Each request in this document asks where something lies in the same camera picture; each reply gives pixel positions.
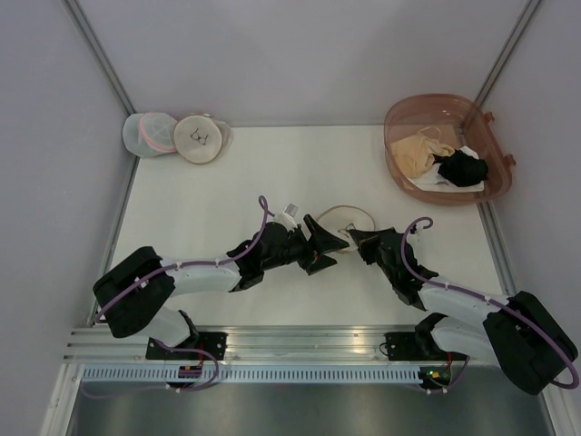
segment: pink trim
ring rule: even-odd
[[[164,147],[162,145],[159,145],[155,141],[153,141],[152,138],[150,138],[143,131],[143,128],[142,128],[142,119],[146,115],[151,115],[151,114],[156,114],[156,113],[155,112],[148,112],[148,113],[143,114],[142,116],[139,117],[139,121],[137,122],[137,129],[139,130],[139,134],[143,137],[143,139],[145,140],[145,142],[148,143],[150,147],[152,147],[153,150],[157,150],[158,152],[175,152],[176,151],[176,148],[175,147]]]

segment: orange plastic container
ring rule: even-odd
[[[453,94],[415,95],[394,104],[385,117],[385,157],[389,172],[399,188],[423,202],[448,206],[487,202],[497,198],[510,188],[515,165],[512,154],[503,155],[488,123],[491,113],[482,111],[470,100]],[[454,148],[467,145],[478,153],[488,165],[488,177],[484,191],[478,193],[436,193],[423,191],[409,181],[400,171],[391,152],[391,145],[413,135],[426,126],[436,126],[423,132]]]

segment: gray floor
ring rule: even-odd
[[[91,393],[132,385],[89,384]],[[500,372],[471,369],[445,396],[386,385],[222,384],[114,400],[80,396],[74,436],[545,436],[546,412]]]

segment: white table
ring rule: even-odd
[[[352,204],[378,228],[403,232],[429,215],[435,225],[422,234],[419,261],[455,282],[502,293],[477,207],[434,206],[400,191],[385,164],[381,126],[238,128],[208,165],[178,154],[142,159],[113,265],[144,245],[180,259],[229,251],[257,232],[260,194],[274,212],[296,204],[301,220]],[[398,299],[376,265],[357,253],[334,256],[339,265],[311,277],[293,264],[244,292],[185,295],[167,305],[198,325],[399,325],[426,316]]]

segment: beige cloth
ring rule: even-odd
[[[433,127],[419,129],[415,134],[391,145],[391,152],[399,169],[411,179],[420,177],[433,166],[434,155],[448,157],[455,152],[454,147],[441,143],[439,138],[428,138],[422,133],[430,128]]]

